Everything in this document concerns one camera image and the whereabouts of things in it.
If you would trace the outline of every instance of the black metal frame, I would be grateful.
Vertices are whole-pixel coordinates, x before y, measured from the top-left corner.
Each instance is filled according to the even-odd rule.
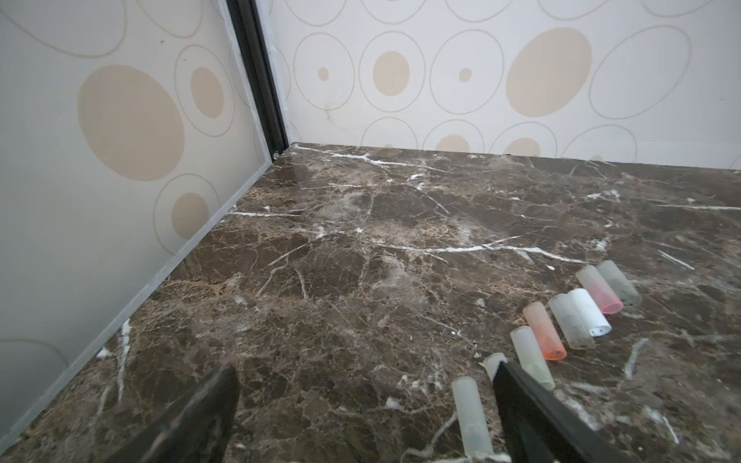
[[[218,463],[232,433],[239,377],[226,362],[105,463]]]
[[[270,159],[275,161],[274,155],[283,153],[288,147],[288,137],[283,124],[273,71],[270,68],[268,47],[262,35],[256,0],[227,0],[227,6],[236,40],[242,51],[242,61],[245,63],[252,95],[255,98],[255,109],[260,116],[262,131],[265,132]]]
[[[628,463],[518,364],[499,365],[494,393],[513,463]]]

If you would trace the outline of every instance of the black door frame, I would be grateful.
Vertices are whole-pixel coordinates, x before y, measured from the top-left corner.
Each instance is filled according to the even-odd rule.
[[[276,91],[273,70],[270,68],[268,47],[262,35],[256,0],[226,0],[234,25],[234,33],[245,63],[247,78],[252,87],[257,114],[260,117],[270,159],[288,147],[288,136],[283,124],[280,100]]]

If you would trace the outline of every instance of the orange plastic tube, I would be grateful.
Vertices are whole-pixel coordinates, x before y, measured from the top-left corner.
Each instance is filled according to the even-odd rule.
[[[556,332],[556,327],[551,321],[548,312],[540,302],[533,302],[522,311],[525,320],[535,334],[540,351],[546,360],[563,360],[566,358],[566,348],[563,347],[561,338]]]

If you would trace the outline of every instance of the white plastic tube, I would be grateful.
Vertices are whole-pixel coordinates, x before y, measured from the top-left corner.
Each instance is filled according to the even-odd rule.
[[[481,365],[483,365],[484,368],[486,368],[486,374],[489,375],[489,381],[494,380],[494,376],[496,376],[496,371],[499,369],[499,364],[502,362],[506,362],[507,357],[505,357],[505,354],[501,352],[493,353],[486,359],[484,359],[483,362],[481,362]]]
[[[556,382],[551,376],[548,364],[545,363],[545,357],[543,357],[543,352],[540,351],[533,330],[530,327],[515,328],[510,333],[510,337],[514,343],[517,359],[522,369],[528,372],[546,390],[553,390],[556,387]]]
[[[575,290],[568,292],[568,297],[576,306],[576,311],[584,320],[587,325],[589,334],[593,337],[604,336],[612,331],[612,326],[607,321],[602,312],[599,311],[599,307],[594,303],[592,296],[589,296],[589,292],[583,287],[578,287]]]
[[[461,376],[453,380],[452,387],[466,456],[482,458],[493,454],[476,381],[470,376]]]

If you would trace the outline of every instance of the clear plastic tube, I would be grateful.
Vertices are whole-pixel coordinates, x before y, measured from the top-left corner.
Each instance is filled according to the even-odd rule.
[[[532,328],[535,339],[538,340],[540,351],[546,360],[563,360],[566,358],[566,349],[558,336],[551,317],[540,302],[533,302],[522,310],[525,320]]]
[[[519,365],[546,390],[553,390],[556,382],[545,362],[540,346],[530,327],[519,327],[510,333]]]
[[[615,265],[613,261],[604,261],[597,265],[597,271],[605,279],[610,288],[617,294],[620,301],[626,307],[635,307],[640,305],[641,297],[633,283],[628,280],[623,272]]]
[[[589,333],[587,324],[582,319],[576,306],[569,296],[558,294],[548,301],[548,306],[554,314],[566,338],[568,346],[572,349],[590,349],[594,347],[594,339]]]
[[[505,354],[497,352],[491,354],[489,357],[484,359],[483,362],[481,362],[481,365],[486,369],[486,374],[489,375],[489,381],[494,380],[496,371],[499,369],[499,364],[506,361],[507,357],[505,357]]]
[[[494,453],[486,427],[486,416],[476,381],[470,376],[453,380],[453,400],[456,402],[458,424],[461,428],[463,451],[466,456],[483,457]]]
[[[595,266],[585,265],[576,272],[576,279],[589,292],[602,313],[618,313],[623,305]]]
[[[582,320],[587,325],[589,334],[592,336],[604,336],[612,331],[612,326],[607,321],[599,307],[594,303],[592,296],[583,287],[568,292],[568,296],[576,306],[576,311],[582,316]]]

